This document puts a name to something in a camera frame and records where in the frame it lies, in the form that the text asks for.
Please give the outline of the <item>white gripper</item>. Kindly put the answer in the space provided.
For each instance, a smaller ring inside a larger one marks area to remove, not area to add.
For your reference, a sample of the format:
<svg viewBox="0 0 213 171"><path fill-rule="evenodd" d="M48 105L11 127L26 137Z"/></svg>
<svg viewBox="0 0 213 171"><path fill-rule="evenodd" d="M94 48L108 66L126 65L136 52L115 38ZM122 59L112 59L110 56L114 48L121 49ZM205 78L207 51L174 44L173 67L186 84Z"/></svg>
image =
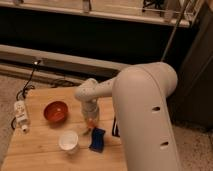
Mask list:
<svg viewBox="0 0 213 171"><path fill-rule="evenodd" d="M99 118L97 118L99 116L99 106L96 99L82 103L82 114L87 126L89 125L89 119L94 119L94 128L99 127Z"/></svg>

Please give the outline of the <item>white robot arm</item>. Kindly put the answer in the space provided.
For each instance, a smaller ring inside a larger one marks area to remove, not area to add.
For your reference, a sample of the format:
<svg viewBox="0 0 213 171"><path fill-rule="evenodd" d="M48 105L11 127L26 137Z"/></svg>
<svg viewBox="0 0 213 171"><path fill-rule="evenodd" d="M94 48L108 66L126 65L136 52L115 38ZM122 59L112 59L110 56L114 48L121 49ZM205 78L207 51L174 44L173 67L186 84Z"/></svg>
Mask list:
<svg viewBox="0 0 213 171"><path fill-rule="evenodd" d="M167 63L137 64L102 83L86 80L75 98L89 125L99 115L97 100L112 99L128 171L182 171L166 102L177 82Z"/></svg>

